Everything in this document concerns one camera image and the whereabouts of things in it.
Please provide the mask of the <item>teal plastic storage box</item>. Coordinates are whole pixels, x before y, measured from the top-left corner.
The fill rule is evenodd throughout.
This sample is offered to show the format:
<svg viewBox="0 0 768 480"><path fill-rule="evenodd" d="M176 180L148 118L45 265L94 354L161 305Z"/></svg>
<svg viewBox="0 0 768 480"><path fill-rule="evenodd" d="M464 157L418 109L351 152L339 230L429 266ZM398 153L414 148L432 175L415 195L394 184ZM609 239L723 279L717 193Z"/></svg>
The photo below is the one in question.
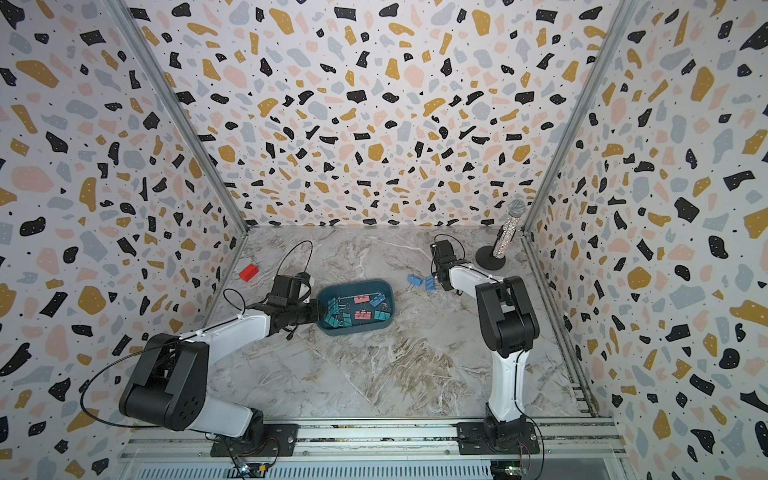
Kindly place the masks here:
<svg viewBox="0 0 768 480"><path fill-rule="evenodd" d="M395 314L392 287L382 279L331 285L316 299L321 310L317 326L329 336L384 329Z"/></svg>

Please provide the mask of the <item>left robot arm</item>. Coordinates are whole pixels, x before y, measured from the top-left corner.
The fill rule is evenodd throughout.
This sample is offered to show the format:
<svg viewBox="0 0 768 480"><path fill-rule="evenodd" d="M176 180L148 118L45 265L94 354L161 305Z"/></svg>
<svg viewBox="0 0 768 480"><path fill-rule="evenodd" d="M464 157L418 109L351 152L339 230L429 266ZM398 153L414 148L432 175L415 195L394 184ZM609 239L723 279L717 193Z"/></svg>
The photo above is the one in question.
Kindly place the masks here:
<svg viewBox="0 0 768 480"><path fill-rule="evenodd" d="M119 411L153 427L257 441L262 414L209 394L209 371L250 343L317 323L324 314L325 308L315 299L286 306L254 304L230 320L185 337L157 334L138 357Z"/></svg>

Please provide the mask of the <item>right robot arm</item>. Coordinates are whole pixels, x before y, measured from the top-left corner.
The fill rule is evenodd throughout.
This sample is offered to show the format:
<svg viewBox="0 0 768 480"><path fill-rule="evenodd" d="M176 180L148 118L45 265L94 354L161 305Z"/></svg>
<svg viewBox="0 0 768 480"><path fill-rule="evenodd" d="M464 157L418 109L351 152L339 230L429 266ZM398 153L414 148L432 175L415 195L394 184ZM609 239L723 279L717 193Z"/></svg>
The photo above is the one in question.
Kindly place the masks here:
<svg viewBox="0 0 768 480"><path fill-rule="evenodd" d="M486 435L521 435L528 419L523 408L525 367L540 334L523 280L518 276L493 277L464 260L437 262L435 273L444 290L455 290L476 300L481 336L492 354Z"/></svg>

